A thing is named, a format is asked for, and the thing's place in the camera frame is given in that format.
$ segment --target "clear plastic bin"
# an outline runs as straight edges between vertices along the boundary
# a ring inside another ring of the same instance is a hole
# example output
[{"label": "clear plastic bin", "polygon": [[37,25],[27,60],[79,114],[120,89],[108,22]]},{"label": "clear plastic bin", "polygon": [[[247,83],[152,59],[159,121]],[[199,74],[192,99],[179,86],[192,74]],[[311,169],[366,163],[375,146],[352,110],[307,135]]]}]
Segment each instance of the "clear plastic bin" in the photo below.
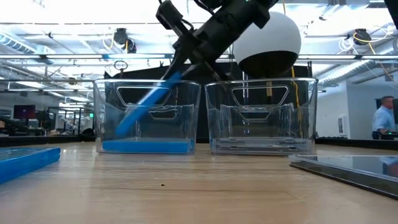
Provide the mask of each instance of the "clear plastic bin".
[{"label": "clear plastic bin", "polygon": [[[183,80],[95,81],[97,151],[195,152],[200,88]],[[157,100],[140,102],[154,91],[161,92]]]},{"label": "clear plastic bin", "polygon": [[314,78],[207,84],[211,152],[314,154],[317,84]]}]

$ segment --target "wall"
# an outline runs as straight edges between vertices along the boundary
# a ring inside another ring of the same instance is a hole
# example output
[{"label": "wall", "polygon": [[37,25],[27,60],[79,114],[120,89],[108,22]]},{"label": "wall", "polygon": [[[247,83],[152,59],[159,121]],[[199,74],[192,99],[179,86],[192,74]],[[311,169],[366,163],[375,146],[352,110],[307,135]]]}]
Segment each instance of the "wall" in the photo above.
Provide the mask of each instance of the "wall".
[{"label": "wall", "polygon": [[[340,133],[338,132],[338,118],[340,116],[346,116],[349,118],[346,82],[339,83],[338,87],[328,87],[326,89],[326,93],[318,94],[318,136],[341,137]],[[350,138],[348,120],[345,127],[347,130],[347,138]]]},{"label": "wall", "polygon": [[349,128],[351,139],[372,139],[372,119],[376,100],[383,96],[398,98],[398,90],[389,85],[348,85]]}]

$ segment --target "white spherical robot head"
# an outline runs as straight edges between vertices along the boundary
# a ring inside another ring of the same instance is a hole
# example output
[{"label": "white spherical robot head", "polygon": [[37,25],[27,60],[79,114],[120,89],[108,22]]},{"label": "white spherical robot head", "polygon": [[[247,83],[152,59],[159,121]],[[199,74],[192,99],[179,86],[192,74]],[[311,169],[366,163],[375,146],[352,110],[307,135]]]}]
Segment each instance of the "white spherical robot head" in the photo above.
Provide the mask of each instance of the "white spherical robot head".
[{"label": "white spherical robot head", "polygon": [[278,12],[270,15],[262,29],[252,24],[234,43],[236,63],[253,78],[277,77],[299,57],[301,36],[295,22]]}]

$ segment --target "person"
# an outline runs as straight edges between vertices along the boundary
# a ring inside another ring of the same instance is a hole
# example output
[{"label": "person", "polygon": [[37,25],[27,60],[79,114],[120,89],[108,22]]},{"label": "person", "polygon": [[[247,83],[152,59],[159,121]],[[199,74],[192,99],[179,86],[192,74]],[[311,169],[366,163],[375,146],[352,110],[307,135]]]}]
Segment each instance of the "person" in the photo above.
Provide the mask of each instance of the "person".
[{"label": "person", "polygon": [[372,121],[373,139],[379,139],[381,134],[395,131],[396,124],[392,113],[392,109],[394,108],[392,104],[393,99],[393,96],[384,96],[381,98],[381,106],[374,113]]}]

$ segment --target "desk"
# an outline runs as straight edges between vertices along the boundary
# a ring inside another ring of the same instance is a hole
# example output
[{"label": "desk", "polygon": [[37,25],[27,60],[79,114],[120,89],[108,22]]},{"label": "desk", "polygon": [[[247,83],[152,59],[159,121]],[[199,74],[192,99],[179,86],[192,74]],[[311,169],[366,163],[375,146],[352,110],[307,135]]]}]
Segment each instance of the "desk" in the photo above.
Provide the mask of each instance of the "desk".
[{"label": "desk", "polygon": [[[0,185],[2,224],[397,223],[398,202],[288,166],[286,157],[97,154],[57,144],[61,160]],[[317,146],[319,154],[398,152]]]}]

